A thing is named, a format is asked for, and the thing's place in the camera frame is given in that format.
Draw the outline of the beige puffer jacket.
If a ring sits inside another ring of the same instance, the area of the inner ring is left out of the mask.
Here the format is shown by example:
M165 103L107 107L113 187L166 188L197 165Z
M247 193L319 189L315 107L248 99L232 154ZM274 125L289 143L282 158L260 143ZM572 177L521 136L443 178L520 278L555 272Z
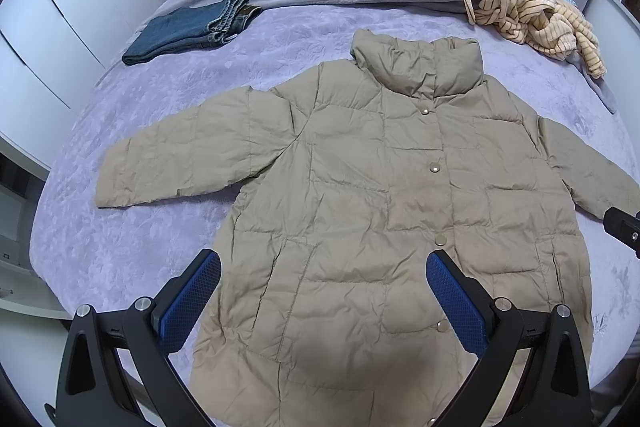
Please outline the beige puffer jacket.
M431 426L472 365L425 280L443 249L518 307L572 309L590 348L577 211L638 183L485 74L474 40L357 31L347 60L235 89L106 153L96 205L239 184L194 398L230 426Z

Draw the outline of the cream striped garment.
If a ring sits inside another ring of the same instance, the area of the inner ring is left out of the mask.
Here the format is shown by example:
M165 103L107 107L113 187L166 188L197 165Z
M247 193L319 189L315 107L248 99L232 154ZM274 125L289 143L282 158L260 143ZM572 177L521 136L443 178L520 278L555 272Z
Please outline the cream striped garment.
M559 61L571 57L594 79L606 73L600 44L582 11L566 0L464 0L469 23L495 26L504 38L526 43Z

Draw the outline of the folded blue jeans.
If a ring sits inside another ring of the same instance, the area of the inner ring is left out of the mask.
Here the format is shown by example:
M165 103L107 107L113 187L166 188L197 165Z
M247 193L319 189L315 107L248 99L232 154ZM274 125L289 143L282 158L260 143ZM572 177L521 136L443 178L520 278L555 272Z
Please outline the folded blue jeans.
M122 62L132 66L165 54L218 49L235 39L261 12L250 0L183 6L152 18L122 54Z

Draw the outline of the white wardrobe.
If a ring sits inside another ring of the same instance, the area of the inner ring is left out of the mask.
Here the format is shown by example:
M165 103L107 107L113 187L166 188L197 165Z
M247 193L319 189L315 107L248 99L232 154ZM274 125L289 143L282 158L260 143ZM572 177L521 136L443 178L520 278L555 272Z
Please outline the white wardrobe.
M49 169L104 70L162 2L2 0L2 139Z

